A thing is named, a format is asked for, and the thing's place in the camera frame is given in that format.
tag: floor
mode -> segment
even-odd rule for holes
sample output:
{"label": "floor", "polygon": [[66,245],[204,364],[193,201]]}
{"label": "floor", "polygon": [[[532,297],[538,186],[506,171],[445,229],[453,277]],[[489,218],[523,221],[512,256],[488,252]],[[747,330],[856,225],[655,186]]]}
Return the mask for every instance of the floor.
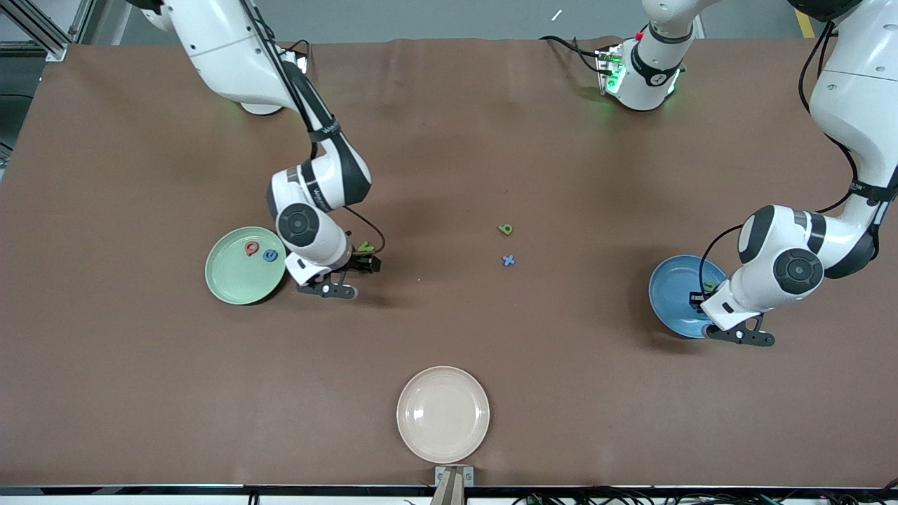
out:
{"label": "floor", "polygon": [[[42,0],[53,9],[71,10],[80,0]],[[282,40],[313,43],[378,42],[393,39],[538,39],[558,35],[590,39],[630,36],[645,23],[635,0],[256,0]],[[91,37],[96,44],[177,44],[173,33],[157,30],[125,0],[107,0]],[[0,14],[0,35],[10,20]],[[776,39],[801,37],[795,11],[783,0],[730,0],[701,14],[699,35],[708,38]],[[0,51],[0,94],[32,95],[43,58],[7,58]],[[15,146],[30,101],[0,96],[0,142]],[[0,179],[4,149],[0,146]]]}

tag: plate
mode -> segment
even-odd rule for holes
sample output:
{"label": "plate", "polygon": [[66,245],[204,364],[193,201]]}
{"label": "plate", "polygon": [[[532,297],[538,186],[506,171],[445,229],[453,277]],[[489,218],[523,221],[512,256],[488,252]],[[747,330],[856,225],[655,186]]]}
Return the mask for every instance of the plate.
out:
{"label": "plate", "polygon": [[448,465],[470,456],[487,436],[487,394],[464,370],[428,368],[402,390],[396,424],[411,452],[431,463]]}
{"label": "plate", "polygon": [[[673,256],[661,261],[648,281],[648,300],[658,319],[672,331],[691,339],[702,339],[701,330],[713,324],[709,317],[699,314],[689,305],[690,292],[699,291],[699,263],[701,258],[691,254]],[[705,282],[720,284],[726,274],[714,263],[705,260]]]}
{"label": "plate", "polygon": [[[246,254],[246,244],[256,242],[259,250]],[[264,253],[277,252],[268,262]],[[284,278],[284,243],[274,232],[258,226],[246,226],[223,236],[206,258],[206,285],[219,300],[234,305],[258,302],[268,296]]]}

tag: green light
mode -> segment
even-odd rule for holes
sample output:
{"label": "green light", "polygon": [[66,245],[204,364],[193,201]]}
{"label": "green light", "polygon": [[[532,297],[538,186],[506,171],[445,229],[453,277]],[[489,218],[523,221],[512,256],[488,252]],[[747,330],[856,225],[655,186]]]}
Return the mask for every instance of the green light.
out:
{"label": "green light", "polygon": [[623,81],[623,77],[627,74],[627,68],[623,65],[618,66],[617,70],[614,71],[613,75],[608,77],[608,93],[617,93],[621,88],[621,81]]}
{"label": "green light", "polygon": [[673,74],[673,77],[671,77],[671,86],[669,88],[667,88],[667,94],[674,92],[674,86],[676,85],[676,78],[679,76],[680,76],[680,70],[678,69],[676,71],[676,73]]}

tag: green plate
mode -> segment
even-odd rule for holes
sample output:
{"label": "green plate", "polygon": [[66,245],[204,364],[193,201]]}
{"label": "green plate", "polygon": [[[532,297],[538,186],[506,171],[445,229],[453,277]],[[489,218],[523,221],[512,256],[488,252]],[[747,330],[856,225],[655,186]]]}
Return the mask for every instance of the green plate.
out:
{"label": "green plate", "polygon": [[[259,243],[259,250],[246,255],[246,244]],[[277,252],[271,263],[262,255],[267,249]],[[286,250],[280,238],[258,226],[238,228],[223,236],[206,258],[206,285],[223,302],[238,306],[258,302],[274,291],[284,278]]]}

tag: metal frame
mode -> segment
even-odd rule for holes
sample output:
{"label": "metal frame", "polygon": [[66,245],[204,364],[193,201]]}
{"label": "metal frame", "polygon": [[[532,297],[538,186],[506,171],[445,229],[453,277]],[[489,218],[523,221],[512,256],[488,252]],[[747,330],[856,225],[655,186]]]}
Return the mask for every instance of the metal frame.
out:
{"label": "metal frame", "polygon": [[31,0],[0,0],[0,11],[27,34],[28,42],[0,42],[0,50],[6,55],[9,51],[33,51],[43,48],[47,51],[47,61],[62,61],[66,57],[68,44],[81,42],[88,32],[91,21],[96,17],[96,8],[102,4],[98,0],[81,0],[75,17],[67,30],[56,25]]}
{"label": "metal frame", "polygon": [[0,10],[47,51],[47,61],[62,61],[74,41],[31,0],[0,0]]}

